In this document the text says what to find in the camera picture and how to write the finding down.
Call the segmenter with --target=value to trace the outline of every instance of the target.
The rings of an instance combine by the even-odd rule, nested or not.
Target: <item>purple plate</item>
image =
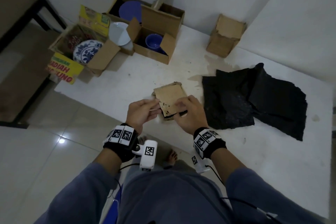
[[[138,22],[141,22],[141,2],[126,1],[119,8],[119,16],[128,21],[131,21],[135,17]]]

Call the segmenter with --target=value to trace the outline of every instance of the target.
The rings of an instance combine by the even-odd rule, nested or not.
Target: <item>gray shirt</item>
[[[35,222],[99,223],[116,181],[98,163],[91,163],[51,202]],[[321,223],[275,190],[254,171],[241,168],[226,181],[228,197],[277,214],[280,223]],[[163,170],[145,172],[123,188],[118,223],[274,223],[241,202],[220,199],[219,188],[198,174]]]

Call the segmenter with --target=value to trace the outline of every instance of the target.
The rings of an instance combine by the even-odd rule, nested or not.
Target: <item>blue cup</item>
[[[162,39],[162,36],[158,34],[148,35],[145,40],[147,48],[155,52],[161,52],[162,49],[160,47],[160,44],[162,42]]]

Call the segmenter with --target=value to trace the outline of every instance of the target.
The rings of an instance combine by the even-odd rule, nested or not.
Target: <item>blue and white floral plate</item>
[[[97,40],[81,42],[73,51],[73,60],[87,64],[102,46],[103,43]]]

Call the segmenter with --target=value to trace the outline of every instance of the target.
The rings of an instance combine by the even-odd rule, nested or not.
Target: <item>tabletop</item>
[[[78,102],[124,122],[131,102],[151,98],[154,88],[181,82],[188,95],[203,99],[202,76],[216,69],[230,72],[263,62],[265,71],[294,83],[308,103],[303,141],[255,119],[255,125],[218,130],[227,148],[247,167],[286,197],[324,218],[329,216],[333,88],[306,74],[235,47],[225,59],[208,53],[209,36],[182,26],[169,65],[134,53],[118,53],[98,78],[61,81],[55,88]],[[144,132],[191,152],[192,136],[175,121],[161,117],[146,123]]]

